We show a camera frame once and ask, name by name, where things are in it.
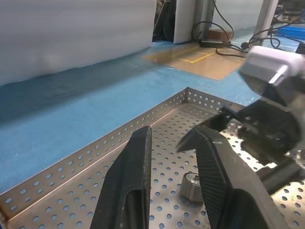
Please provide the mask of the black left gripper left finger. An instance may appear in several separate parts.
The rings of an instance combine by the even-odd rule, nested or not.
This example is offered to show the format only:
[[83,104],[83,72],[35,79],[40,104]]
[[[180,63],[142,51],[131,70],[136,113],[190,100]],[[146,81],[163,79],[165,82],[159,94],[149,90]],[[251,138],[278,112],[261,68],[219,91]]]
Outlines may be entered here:
[[92,229],[147,229],[150,216],[152,129],[136,130],[105,176]]

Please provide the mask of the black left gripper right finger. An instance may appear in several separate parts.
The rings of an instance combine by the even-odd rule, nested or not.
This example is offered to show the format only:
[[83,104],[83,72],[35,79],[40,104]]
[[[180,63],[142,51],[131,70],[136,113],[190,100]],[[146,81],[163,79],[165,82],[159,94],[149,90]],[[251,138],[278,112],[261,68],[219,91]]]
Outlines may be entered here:
[[213,229],[286,229],[287,223],[255,172],[220,133],[192,129],[200,184]]

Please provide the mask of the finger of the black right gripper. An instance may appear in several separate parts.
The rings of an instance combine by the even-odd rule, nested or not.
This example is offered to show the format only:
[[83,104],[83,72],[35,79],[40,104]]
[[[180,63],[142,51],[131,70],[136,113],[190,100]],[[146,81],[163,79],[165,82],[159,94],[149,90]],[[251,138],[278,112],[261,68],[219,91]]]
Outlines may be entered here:
[[282,161],[274,168],[263,167],[258,176],[268,193],[275,193],[293,181],[305,178],[305,168],[292,159]]
[[215,144],[222,144],[222,142],[215,142],[213,138],[219,138],[221,135],[219,132],[223,131],[232,119],[239,118],[237,111],[229,107],[222,107],[218,114],[194,125],[177,143],[176,152],[197,149],[203,145],[214,150]]

